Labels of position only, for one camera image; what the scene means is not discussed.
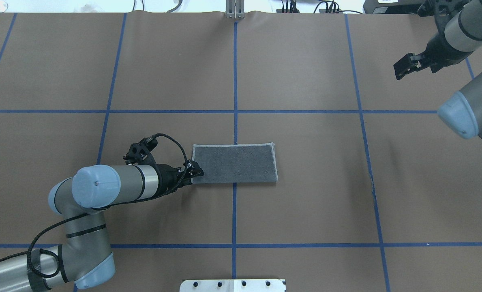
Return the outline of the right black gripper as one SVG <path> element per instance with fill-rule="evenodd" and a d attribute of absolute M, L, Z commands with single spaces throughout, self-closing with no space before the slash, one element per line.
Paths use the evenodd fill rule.
<path fill-rule="evenodd" d="M 462 52 L 453 48 L 446 40 L 446 35 L 438 33 L 428 41 L 423 53 L 407 53 L 393 65 L 395 78 L 399 81 L 408 74 L 426 68 L 436 73 L 442 68 L 460 63 L 472 53 L 473 51 Z"/>

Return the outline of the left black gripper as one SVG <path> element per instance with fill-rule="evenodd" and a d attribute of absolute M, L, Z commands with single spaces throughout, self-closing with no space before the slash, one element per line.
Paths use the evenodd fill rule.
<path fill-rule="evenodd" d="M 184 181 L 191 181 L 193 178 L 204 176 L 204 171 L 200 165 L 191 159 L 185 161 L 184 168 L 157 164 L 156 172 L 158 174 L 157 197 L 175 192 L 183 185 Z"/>

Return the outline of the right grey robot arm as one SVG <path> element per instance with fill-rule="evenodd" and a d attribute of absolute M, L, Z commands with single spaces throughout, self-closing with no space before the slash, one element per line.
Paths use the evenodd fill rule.
<path fill-rule="evenodd" d="M 417 14 L 432 16 L 437 33 L 423 52 L 408 53 L 393 65 L 396 79 L 426 68 L 436 73 L 465 61 L 471 81 L 441 105 L 437 114 L 461 138 L 482 140 L 482 71 L 474 72 L 469 62 L 469 56 L 482 47 L 482 0 L 425 0 Z"/>

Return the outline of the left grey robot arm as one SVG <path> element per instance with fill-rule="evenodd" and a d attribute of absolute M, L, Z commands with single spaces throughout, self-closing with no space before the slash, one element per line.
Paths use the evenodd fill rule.
<path fill-rule="evenodd" d="M 104 211 L 150 201 L 190 185 L 204 171 L 188 160 L 169 165 L 94 165 L 55 185 L 51 209 L 61 222 L 40 231 L 25 251 L 0 259 L 0 292 L 50 292 L 73 283 L 99 286 L 116 272 Z"/>

